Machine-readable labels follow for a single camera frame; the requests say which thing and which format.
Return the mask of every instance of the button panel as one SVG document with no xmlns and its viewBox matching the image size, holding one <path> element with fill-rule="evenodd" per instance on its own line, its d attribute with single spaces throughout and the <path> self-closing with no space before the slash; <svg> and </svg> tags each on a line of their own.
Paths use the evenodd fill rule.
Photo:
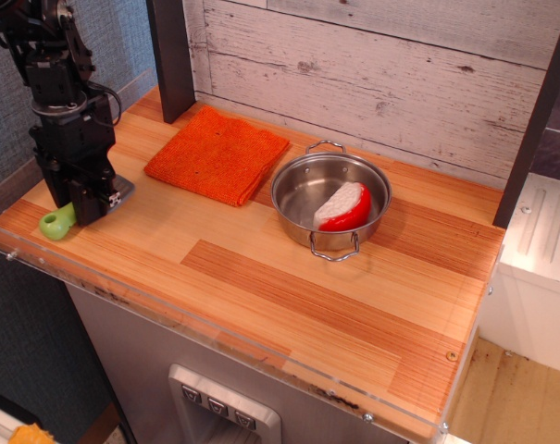
<svg viewBox="0 0 560 444">
<path fill-rule="evenodd" d="M 212 412 L 219 414 L 220 416 L 228 416 L 228 407 L 222 402 L 213 398 L 207 398 L 207 404 L 209 405 L 209 410 Z"/>
<path fill-rule="evenodd" d="M 189 386 L 185 386 L 184 384 L 181 386 L 183 396 L 187 398 L 189 401 L 195 402 L 196 404 L 202 403 L 202 395 L 199 391 L 195 388 L 191 388 Z"/>
<path fill-rule="evenodd" d="M 239 412 L 238 410 L 234 411 L 234 415 L 236 416 L 236 423 L 239 426 L 243 426 L 244 428 L 248 428 L 249 430 L 255 430 L 255 419 L 253 419 L 251 416 Z"/>
</svg>

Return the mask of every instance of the orange cloth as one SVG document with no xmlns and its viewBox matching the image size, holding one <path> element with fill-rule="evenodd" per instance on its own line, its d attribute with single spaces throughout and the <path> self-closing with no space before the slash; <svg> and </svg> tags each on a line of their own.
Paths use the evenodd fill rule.
<svg viewBox="0 0 560 444">
<path fill-rule="evenodd" d="M 21 425 L 12 433 L 8 444 L 55 444 L 54 437 L 38 425 Z"/>
<path fill-rule="evenodd" d="M 155 179 L 240 206 L 289 143 L 204 106 L 143 170 Z"/>
</svg>

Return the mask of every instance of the green plastic object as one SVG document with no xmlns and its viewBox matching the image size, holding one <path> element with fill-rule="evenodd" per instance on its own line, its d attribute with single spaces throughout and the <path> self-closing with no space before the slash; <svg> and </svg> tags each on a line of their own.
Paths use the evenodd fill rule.
<svg viewBox="0 0 560 444">
<path fill-rule="evenodd" d="M 39 229 L 46 238 L 59 241 L 68 234 L 70 228 L 76 224 L 76 213 L 72 202 L 43 216 L 39 221 Z"/>
</svg>

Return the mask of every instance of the pot handle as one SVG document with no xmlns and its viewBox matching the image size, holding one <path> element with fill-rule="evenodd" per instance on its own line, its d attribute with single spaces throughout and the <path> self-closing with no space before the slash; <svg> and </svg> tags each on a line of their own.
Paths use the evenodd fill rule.
<svg viewBox="0 0 560 444">
<path fill-rule="evenodd" d="M 336 147 L 338 147 L 338 148 L 341 148 L 341 149 L 343 150 L 344 153 L 346 152 L 346 151 L 345 151 L 345 147 L 344 147 L 343 145 L 341 145 L 340 143 L 332 142 L 332 141 L 319 141 L 319 142 L 317 142 L 317 143 L 313 143 L 313 144 L 310 145 L 310 146 L 307 146 L 307 147 L 306 147 L 306 153 L 309 154 L 309 153 L 310 153 L 310 150 L 312 150 L 313 148 L 317 148 L 319 145 L 322 145 L 323 143 L 328 143 L 329 145 L 336 146 Z"/>
<path fill-rule="evenodd" d="M 357 237 L 357 232 L 353 232 L 352 233 L 352 239 L 354 239 L 354 245 L 355 245 L 355 249 L 347 254 L 344 254 L 343 256 L 339 256 L 339 257 L 331 257 L 331 256 L 327 256 L 326 254 L 323 253 L 319 253 L 317 251 L 317 249 L 315 248 L 315 233 L 311 232 L 310 233 L 310 252 L 318 257 L 322 257 L 323 259 L 327 259 L 330 262 L 341 262 L 344 261 L 345 259 L 347 259 L 348 257 L 352 257 L 358 253 L 360 253 L 360 240 Z"/>
</svg>

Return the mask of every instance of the cable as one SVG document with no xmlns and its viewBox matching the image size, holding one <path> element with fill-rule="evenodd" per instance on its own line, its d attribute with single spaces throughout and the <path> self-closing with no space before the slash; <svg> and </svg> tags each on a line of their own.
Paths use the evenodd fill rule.
<svg viewBox="0 0 560 444">
<path fill-rule="evenodd" d="M 98 118 L 96 118 L 96 116 L 93 114 L 93 120 L 94 123 L 101 125 L 103 127 L 108 127 L 108 128 L 115 128 L 117 126 L 117 124 L 120 122 L 121 120 L 121 113 L 122 113 L 122 108 L 123 105 L 121 104 L 121 99 L 119 98 L 118 94 L 113 91 L 112 89 L 106 87 L 105 85 L 101 85 L 99 83 L 94 83 L 93 81 L 89 81 L 88 82 L 88 86 L 91 88 L 94 88 L 96 90 L 102 91 L 104 93 L 110 94 L 115 101 L 117 102 L 118 105 L 118 116 L 115 119 L 115 121 L 113 123 L 105 123 L 105 122 L 101 122 Z"/>
</svg>

